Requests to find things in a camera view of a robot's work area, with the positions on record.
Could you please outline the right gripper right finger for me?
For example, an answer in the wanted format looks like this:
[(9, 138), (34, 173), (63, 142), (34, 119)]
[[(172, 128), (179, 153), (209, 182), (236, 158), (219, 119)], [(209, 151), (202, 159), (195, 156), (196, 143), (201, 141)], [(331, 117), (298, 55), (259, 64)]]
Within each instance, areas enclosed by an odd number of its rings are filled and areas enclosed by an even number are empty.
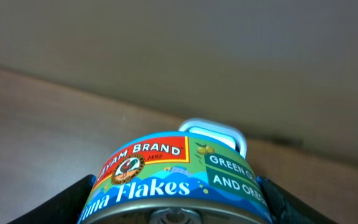
[(269, 178), (258, 176), (272, 220), (278, 224), (336, 224)]

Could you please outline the green tin can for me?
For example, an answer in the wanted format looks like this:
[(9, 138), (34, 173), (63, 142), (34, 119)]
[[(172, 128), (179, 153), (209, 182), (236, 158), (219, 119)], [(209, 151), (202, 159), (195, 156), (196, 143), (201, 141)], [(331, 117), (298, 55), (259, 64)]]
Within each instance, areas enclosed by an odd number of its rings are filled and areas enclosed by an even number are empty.
[(135, 139), (102, 165), (79, 223), (271, 223), (257, 178), (237, 151), (200, 134)]

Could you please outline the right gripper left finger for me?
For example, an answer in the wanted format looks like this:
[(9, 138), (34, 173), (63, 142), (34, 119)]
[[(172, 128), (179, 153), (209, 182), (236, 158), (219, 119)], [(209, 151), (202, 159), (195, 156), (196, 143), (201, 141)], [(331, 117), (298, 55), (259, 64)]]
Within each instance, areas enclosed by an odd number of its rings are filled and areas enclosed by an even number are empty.
[(95, 182), (94, 175), (86, 175), (56, 196), (8, 224), (76, 223)]

